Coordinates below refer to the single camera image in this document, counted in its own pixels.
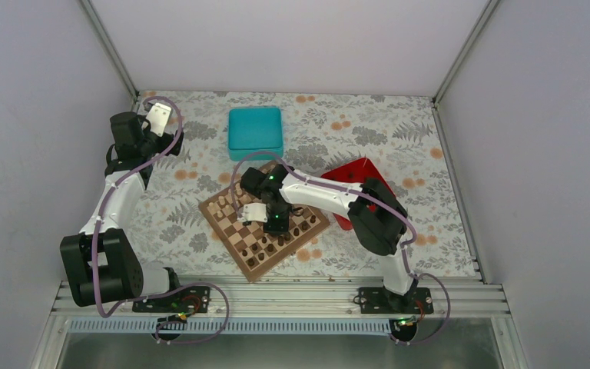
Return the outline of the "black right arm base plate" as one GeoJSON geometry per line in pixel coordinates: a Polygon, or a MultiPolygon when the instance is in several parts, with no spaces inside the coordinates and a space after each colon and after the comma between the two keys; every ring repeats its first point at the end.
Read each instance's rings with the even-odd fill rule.
{"type": "Polygon", "coordinates": [[[362,287],[353,298],[362,314],[432,314],[434,312],[430,289],[413,287],[404,295],[395,294],[384,287],[362,287]]]}

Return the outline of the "wooden chess board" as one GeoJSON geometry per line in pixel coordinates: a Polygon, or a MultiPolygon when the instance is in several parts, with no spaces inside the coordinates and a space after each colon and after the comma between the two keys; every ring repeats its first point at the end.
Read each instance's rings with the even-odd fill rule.
{"type": "Polygon", "coordinates": [[[277,246],[277,239],[279,237],[283,239],[283,235],[264,233],[263,224],[260,222],[252,222],[249,225],[244,225],[241,221],[237,220],[237,214],[231,202],[233,199],[237,202],[238,207],[259,201],[245,191],[243,191],[241,196],[235,195],[235,183],[239,182],[239,180],[239,174],[232,175],[229,172],[222,174],[219,181],[222,182],[223,189],[202,201],[199,204],[199,209],[213,229],[214,234],[222,241],[228,254],[235,261],[244,277],[249,282],[255,282],[288,257],[296,255],[301,248],[311,241],[316,240],[330,226],[330,221],[319,209],[296,204],[294,206],[295,212],[290,216],[288,231],[293,239],[290,242],[284,241],[284,246],[279,248],[277,246]],[[211,202],[217,206],[217,211],[213,214],[207,210],[211,202]],[[315,224],[310,223],[310,217],[312,215],[317,217],[315,224]],[[302,231],[300,228],[300,224],[303,222],[307,222],[310,226],[306,231],[302,231]],[[300,231],[298,237],[293,236],[293,230],[295,228],[298,228],[300,231]],[[268,254],[265,250],[269,244],[275,247],[273,254],[268,254]],[[241,254],[244,249],[247,249],[248,256],[244,257],[241,254]],[[261,252],[265,254],[265,258],[263,261],[258,261],[257,255],[261,252]],[[251,258],[256,261],[254,268],[249,268],[247,265],[247,260],[251,258]]]}

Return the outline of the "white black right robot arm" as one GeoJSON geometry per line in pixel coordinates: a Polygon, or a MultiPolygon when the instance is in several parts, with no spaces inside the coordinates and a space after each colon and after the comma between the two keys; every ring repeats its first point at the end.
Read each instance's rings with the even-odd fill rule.
{"type": "Polygon", "coordinates": [[[359,243],[379,258],[387,307],[403,313],[413,306],[417,283],[404,265],[399,246],[410,230],[408,213],[379,179],[368,178],[362,184],[338,182],[276,165],[267,173],[248,168],[241,176],[240,188],[261,202],[242,207],[242,222],[260,222],[270,235],[287,234],[298,204],[349,220],[359,243]]]}

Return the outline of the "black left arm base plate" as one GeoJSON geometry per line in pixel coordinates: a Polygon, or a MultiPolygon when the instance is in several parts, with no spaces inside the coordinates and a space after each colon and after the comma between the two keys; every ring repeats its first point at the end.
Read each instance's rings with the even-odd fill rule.
{"type": "Polygon", "coordinates": [[[132,311],[135,313],[194,314],[207,313],[210,300],[210,287],[194,286],[164,298],[136,301],[132,311]]]}

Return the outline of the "red plastic tray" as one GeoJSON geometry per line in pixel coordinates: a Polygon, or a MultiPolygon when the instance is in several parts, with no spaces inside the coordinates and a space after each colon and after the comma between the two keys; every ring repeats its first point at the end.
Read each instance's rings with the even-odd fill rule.
{"type": "MultiPolygon", "coordinates": [[[[370,188],[368,191],[369,196],[395,210],[398,209],[399,205],[393,202],[396,200],[396,196],[376,166],[368,158],[356,159],[348,164],[334,168],[323,174],[321,178],[353,184],[365,184],[367,182],[370,188]]],[[[376,219],[381,219],[383,216],[385,216],[386,220],[393,217],[389,211],[383,210],[378,204],[368,202],[362,196],[359,196],[358,200],[360,204],[366,206],[364,210],[359,208],[351,210],[348,214],[349,218],[344,218],[339,214],[334,215],[340,227],[345,231],[354,229],[356,224],[374,225],[376,219]]]]}

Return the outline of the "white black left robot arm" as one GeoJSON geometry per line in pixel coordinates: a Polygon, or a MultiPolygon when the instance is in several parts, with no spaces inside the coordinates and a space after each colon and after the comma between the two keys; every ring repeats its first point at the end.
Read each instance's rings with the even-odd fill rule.
{"type": "Polygon", "coordinates": [[[166,127],[181,113],[169,98],[146,100],[146,112],[124,111],[111,116],[114,142],[106,154],[104,190],[88,222],[63,237],[59,250],[73,301],[79,307],[152,298],[163,311],[183,301],[172,268],[141,264],[125,234],[134,210],[147,190],[153,164],[181,152],[184,133],[166,127]]]}

